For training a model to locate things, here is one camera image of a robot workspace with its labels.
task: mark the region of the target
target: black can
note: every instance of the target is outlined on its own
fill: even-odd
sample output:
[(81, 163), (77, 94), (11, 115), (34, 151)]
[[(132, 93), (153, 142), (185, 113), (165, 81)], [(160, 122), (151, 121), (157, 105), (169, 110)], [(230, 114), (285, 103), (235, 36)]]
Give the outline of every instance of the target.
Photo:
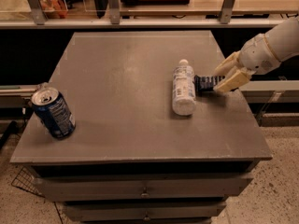
[(75, 130), (75, 119), (64, 97), (55, 88), (35, 92), (31, 101), (36, 115), (53, 137), (65, 138)]

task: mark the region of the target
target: can lid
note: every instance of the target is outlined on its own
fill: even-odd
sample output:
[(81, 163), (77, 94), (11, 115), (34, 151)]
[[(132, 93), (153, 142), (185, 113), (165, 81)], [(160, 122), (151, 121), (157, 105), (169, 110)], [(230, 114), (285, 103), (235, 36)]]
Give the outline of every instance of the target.
[(34, 105), (48, 105), (54, 102), (59, 92), (53, 87), (43, 88), (33, 94), (31, 102)]

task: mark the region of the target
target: floor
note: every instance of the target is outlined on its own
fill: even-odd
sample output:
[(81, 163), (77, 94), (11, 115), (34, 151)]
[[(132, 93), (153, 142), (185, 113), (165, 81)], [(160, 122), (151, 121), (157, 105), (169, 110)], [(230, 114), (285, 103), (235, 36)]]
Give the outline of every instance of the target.
[[(299, 223), (299, 126), (262, 130), (273, 160), (259, 163), (253, 181), (240, 196), (228, 199), (213, 224)], [(58, 203), (15, 187), (21, 167), (9, 164), (9, 159), (19, 139), (11, 135), (0, 151), (0, 223), (75, 224), (59, 215)]]

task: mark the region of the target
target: workbench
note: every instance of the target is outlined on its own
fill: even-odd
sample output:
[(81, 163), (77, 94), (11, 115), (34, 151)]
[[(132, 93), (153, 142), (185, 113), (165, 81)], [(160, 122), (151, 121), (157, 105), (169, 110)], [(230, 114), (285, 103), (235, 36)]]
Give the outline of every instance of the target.
[(75, 221), (210, 223), (272, 155), (239, 90), (173, 112), (181, 59), (202, 76), (223, 56), (209, 31), (75, 33), (50, 86), (76, 130), (56, 140), (33, 115), (11, 163)]

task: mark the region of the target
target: white container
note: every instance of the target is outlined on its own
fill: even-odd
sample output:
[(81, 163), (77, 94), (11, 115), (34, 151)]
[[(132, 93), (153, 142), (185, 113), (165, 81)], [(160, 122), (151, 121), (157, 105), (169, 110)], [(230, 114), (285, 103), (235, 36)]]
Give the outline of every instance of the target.
[(181, 116), (189, 116), (196, 109), (194, 72), (187, 60), (181, 60), (174, 70), (172, 108)]

